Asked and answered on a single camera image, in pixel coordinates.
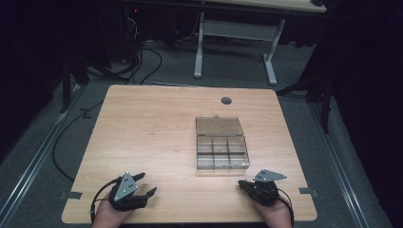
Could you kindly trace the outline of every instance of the desk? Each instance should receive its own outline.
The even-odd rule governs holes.
[[[251,163],[243,173],[197,170],[195,118],[217,115],[240,119]],[[238,187],[262,168],[287,175],[276,184],[291,197],[296,220],[317,217],[311,195],[299,193],[307,183],[273,90],[113,85],[71,189],[83,195],[67,200],[62,219],[90,223],[96,192],[128,171],[146,173],[138,181],[144,191],[158,187],[128,223],[262,221]]]
[[[202,0],[202,3],[225,3],[232,5],[242,5],[249,7],[274,8],[280,10],[301,10],[310,12],[325,12],[326,8],[316,7],[309,0]],[[202,76],[202,59],[203,59],[203,36],[224,36],[240,39],[252,39],[260,41],[269,41],[270,47],[266,54],[263,54],[263,62],[266,67],[267,77],[272,86],[277,84],[275,72],[273,70],[272,58],[278,44],[279,36],[283,30],[285,19],[280,19],[276,26],[252,25],[244,23],[223,22],[217,20],[204,20],[204,12],[201,13],[199,25],[199,44],[196,53],[194,76],[200,78]]]

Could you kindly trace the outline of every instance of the metal frame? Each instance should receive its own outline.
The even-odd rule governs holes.
[[[223,36],[240,39],[270,41],[271,46],[267,54],[263,54],[263,62],[266,67],[267,78],[272,86],[277,84],[276,74],[273,70],[272,58],[278,44],[279,37],[284,28],[285,19],[280,19],[277,26],[252,25],[235,22],[205,20],[204,12],[201,12],[199,26],[199,43],[196,52],[194,77],[202,76],[203,37],[204,35]]]

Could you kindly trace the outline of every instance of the black cable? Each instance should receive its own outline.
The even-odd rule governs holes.
[[[89,213],[90,213],[90,215],[91,215],[91,223],[94,223],[94,220],[95,220],[95,202],[96,202],[97,200],[99,200],[98,197],[100,196],[100,194],[102,193],[102,191],[104,191],[104,189],[106,189],[110,184],[117,183],[117,182],[119,182],[119,181],[121,181],[121,180],[122,180],[122,177],[119,177],[119,178],[117,178],[117,179],[115,179],[115,180],[111,180],[109,183],[107,183],[106,185],[104,185],[104,186],[97,192],[97,194],[95,194],[95,197],[94,197],[94,199],[92,200],[92,203],[91,203],[91,207],[89,208]]]
[[[59,170],[59,172],[65,176],[67,179],[69,179],[71,182],[74,182],[74,178],[72,178],[70,175],[68,175],[57,163],[56,161],[56,146],[57,143],[60,141],[60,139],[62,138],[62,136],[65,134],[65,132],[68,130],[69,127],[71,127],[76,121],[78,121],[81,117],[85,116],[88,111],[94,109],[95,107],[97,107],[98,105],[102,104],[104,101],[101,101],[99,103],[97,103],[96,105],[94,105],[91,108],[86,108],[85,112],[83,112],[82,114],[78,115],[76,118],[74,118],[73,121],[71,121],[63,130],[62,132],[59,134],[59,136],[57,137],[56,141],[54,142],[53,148],[52,148],[52,160],[53,160],[53,164],[54,166],[57,168],[57,170]]]
[[[154,52],[155,54],[157,54],[157,55],[160,57],[160,63],[158,64],[158,66],[157,66],[151,73],[147,74],[147,75],[142,79],[142,81],[140,82],[140,86],[143,85],[145,79],[147,79],[149,76],[151,76],[151,75],[152,75],[155,71],[157,71],[157,70],[160,68],[160,66],[163,64],[163,56],[161,56],[160,53],[158,53],[157,51],[155,51],[155,50],[153,50],[153,49],[146,49],[146,50],[151,51],[151,52]]]
[[[143,46],[140,48],[140,60],[139,60],[139,65],[137,66],[136,70],[134,68],[131,70],[130,76],[127,78],[125,85],[130,82],[130,79],[133,78],[133,85],[136,85],[136,80],[134,80],[134,75],[139,71],[140,67],[142,66],[143,63]]]
[[[283,194],[285,194],[285,196],[287,196],[288,201],[290,202],[290,204],[288,204],[288,202],[286,200],[284,200],[283,198],[278,198],[278,200],[280,200],[282,203],[285,204],[285,206],[288,208],[288,211],[290,212],[290,217],[291,217],[291,226],[294,226],[294,210],[293,210],[293,203],[291,202],[290,197],[288,196],[287,193],[285,193],[284,191],[282,191],[281,189],[278,188],[279,191],[281,191]]]

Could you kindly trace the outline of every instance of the hand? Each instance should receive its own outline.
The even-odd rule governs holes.
[[[107,198],[109,193],[106,194],[104,200],[101,201],[98,206],[97,213],[95,214],[95,220],[92,224],[92,228],[117,228],[126,220],[135,210],[130,211],[117,211],[109,203]]]
[[[266,207],[252,199],[256,209],[261,213],[270,228],[291,228],[291,215],[288,207],[280,200],[272,206]]]

